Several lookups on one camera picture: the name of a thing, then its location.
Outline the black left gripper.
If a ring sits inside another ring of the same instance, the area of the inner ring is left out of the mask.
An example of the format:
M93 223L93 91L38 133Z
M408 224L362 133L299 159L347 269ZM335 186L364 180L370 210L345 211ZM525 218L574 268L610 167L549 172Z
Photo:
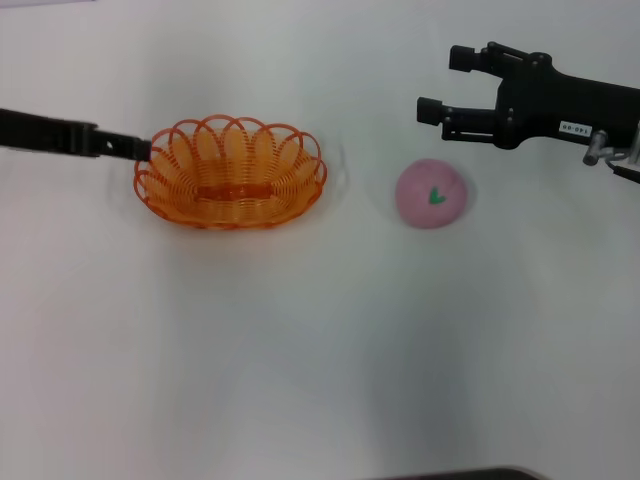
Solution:
M54 119L7 109L0 109L0 146L11 149L97 156L91 147L95 124ZM149 161L151 142L103 130L95 131L100 155L132 161Z

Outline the orange plastic woven basket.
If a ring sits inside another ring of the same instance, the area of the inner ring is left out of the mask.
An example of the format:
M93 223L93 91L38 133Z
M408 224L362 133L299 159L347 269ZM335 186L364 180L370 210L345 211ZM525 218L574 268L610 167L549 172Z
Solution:
M155 215L199 229L270 229L305 214L328 176L316 138L284 123L211 115L156 133L133 188Z

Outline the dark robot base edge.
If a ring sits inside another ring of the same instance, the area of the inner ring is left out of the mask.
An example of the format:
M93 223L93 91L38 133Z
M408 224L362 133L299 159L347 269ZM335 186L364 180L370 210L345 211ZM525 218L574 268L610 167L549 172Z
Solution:
M546 480L543 476L516 467L492 467L396 477L391 480Z

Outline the pink peach with green leaf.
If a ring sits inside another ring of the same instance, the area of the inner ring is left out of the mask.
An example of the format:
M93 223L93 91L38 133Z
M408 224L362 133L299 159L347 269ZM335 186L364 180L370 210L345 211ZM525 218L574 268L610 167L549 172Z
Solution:
M401 219L419 229L436 229L456 221L465 211L468 187L449 163L437 159L413 162L399 176L395 204Z

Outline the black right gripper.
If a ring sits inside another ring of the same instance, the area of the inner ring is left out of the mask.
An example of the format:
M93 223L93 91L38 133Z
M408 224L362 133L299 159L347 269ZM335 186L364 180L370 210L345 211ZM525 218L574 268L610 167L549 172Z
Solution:
M419 123L441 126L448 141L515 149L546 137L586 145L603 131L607 145L628 148L640 123L640 89L577 78L555 69L551 56L489 42L480 51L454 45L451 70L502 78L494 110L460 108L419 97Z

